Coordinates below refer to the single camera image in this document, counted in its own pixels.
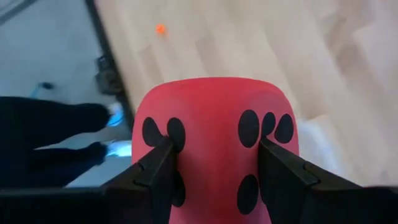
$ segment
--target person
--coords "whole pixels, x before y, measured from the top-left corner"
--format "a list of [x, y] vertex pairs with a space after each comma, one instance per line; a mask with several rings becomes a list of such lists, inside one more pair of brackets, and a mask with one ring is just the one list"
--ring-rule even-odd
[[123, 120], [120, 104], [0, 97], [0, 189], [64, 187], [106, 156], [130, 156], [131, 142], [94, 142], [83, 149], [37, 149]]

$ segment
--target black dot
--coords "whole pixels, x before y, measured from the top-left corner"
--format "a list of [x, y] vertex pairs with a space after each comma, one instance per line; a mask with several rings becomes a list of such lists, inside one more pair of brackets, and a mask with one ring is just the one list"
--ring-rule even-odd
[[238, 135], [244, 147], [253, 147], [259, 137], [259, 118], [253, 110], [243, 112], [238, 124]]
[[288, 143], [293, 138], [293, 120], [289, 114], [284, 114], [275, 130], [275, 139], [280, 143]]
[[145, 144], [148, 146], [156, 147], [160, 144], [163, 139], [162, 133], [160, 133], [155, 121], [152, 118], [146, 118], [142, 125], [142, 137], [144, 138]]
[[185, 201], [185, 184], [179, 171], [174, 172], [174, 189], [172, 204], [181, 207]]
[[238, 209], [243, 215], [247, 215], [256, 207], [259, 196], [257, 179], [250, 174], [244, 177], [238, 190]]
[[178, 118], [172, 118], [167, 123], [167, 133], [176, 146], [177, 152], [181, 152], [185, 145], [185, 128]]
[[269, 135], [275, 128], [276, 119], [275, 115], [272, 112], [268, 112], [264, 119], [262, 120], [261, 124], [261, 138], [266, 137]]

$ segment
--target floor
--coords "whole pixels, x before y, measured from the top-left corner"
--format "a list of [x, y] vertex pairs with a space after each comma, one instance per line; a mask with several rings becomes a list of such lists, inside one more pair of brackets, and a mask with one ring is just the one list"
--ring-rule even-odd
[[[38, 98], [68, 104], [114, 103], [113, 97], [100, 95], [95, 86], [95, 58], [100, 55], [84, 1], [39, 0], [0, 26], [0, 95], [29, 96], [37, 83], [52, 82], [55, 89], [42, 90]], [[130, 138], [122, 124], [59, 145], [79, 149], [95, 141]], [[131, 158], [112, 158], [73, 184], [101, 184], [130, 163]]]
[[[96, 0], [137, 108], [163, 82], [277, 85], [300, 154], [361, 185], [398, 184], [398, 2]], [[155, 32], [164, 24], [166, 35]]]

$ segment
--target red cylinder with black dots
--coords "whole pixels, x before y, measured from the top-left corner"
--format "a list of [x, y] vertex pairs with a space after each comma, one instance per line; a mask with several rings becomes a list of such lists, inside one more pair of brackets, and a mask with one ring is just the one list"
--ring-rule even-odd
[[178, 150], [170, 223], [271, 223], [259, 191], [259, 140], [299, 154], [292, 108], [276, 86], [247, 78], [159, 85], [137, 111], [133, 162], [163, 135]]

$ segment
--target leg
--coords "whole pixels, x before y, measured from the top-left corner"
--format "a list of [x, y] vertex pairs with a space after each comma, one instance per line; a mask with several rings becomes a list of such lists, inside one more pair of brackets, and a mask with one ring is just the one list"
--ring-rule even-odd
[[1, 97], [0, 110], [12, 111], [14, 125], [21, 129], [21, 141], [27, 149], [47, 146], [80, 133], [97, 132], [106, 126], [106, 107], [85, 103], [65, 105], [46, 100]]
[[64, 187], [104, 161], [106, 146], [99, 142], [84, 149], [39, 149], [30, 152], [27, 187]]

